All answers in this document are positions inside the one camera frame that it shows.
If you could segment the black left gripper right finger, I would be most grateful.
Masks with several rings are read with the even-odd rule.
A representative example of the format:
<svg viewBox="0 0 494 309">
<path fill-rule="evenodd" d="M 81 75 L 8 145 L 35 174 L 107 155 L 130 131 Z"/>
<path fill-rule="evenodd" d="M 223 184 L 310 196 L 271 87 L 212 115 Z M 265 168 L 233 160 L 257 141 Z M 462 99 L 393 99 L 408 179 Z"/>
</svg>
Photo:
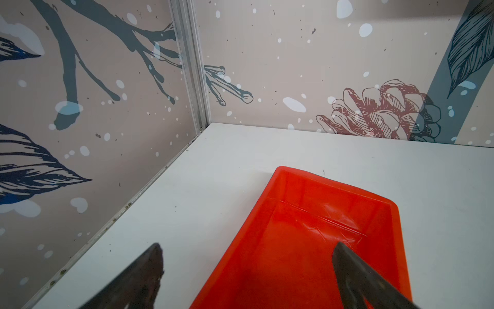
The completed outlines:
<svg viewBox="0 0 494 309">
<path fill-rule="evenodd" d="M 344 243 L 337 243 L 332 262 L 344 308 L 418 309 Z"/>
</svg>

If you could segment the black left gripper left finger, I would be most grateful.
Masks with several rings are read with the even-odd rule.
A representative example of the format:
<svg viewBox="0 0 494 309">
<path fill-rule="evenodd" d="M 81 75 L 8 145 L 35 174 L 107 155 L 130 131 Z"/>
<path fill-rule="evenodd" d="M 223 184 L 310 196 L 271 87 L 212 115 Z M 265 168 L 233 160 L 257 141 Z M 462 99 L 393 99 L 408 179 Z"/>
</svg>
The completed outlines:
<svg viewBox="0 0 494 309">
<path fill-rule="evenodd" d="M 163 275 L 163 251 L 154 243 L 81 307 L 154 308 Z"/>
</svg>

